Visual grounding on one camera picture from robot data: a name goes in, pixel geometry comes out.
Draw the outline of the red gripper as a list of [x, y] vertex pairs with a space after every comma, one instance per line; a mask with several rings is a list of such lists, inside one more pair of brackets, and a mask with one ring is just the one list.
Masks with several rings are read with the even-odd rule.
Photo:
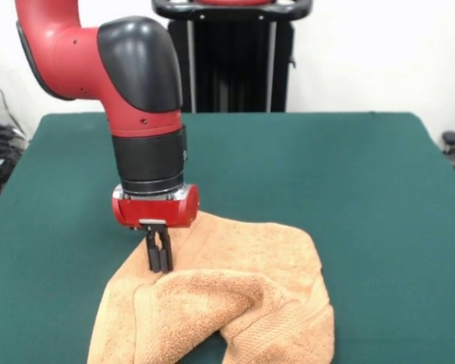
[[[196, 185], [184, 184], [168, 193], [134, 196], [117, 185], [112, 194], [112, 208], [120, 225], [129, 228], [145, 225], [149, 270], [170, 272], [173, 270], [173, 258], [168, 228], [188, 228], [193, 223], [199, 209], [199, 191]], [[161, 242], [158, 250], [155, 241], [157, 228], [151, 225], [160, 224], [163, 225], [158, 228]]]

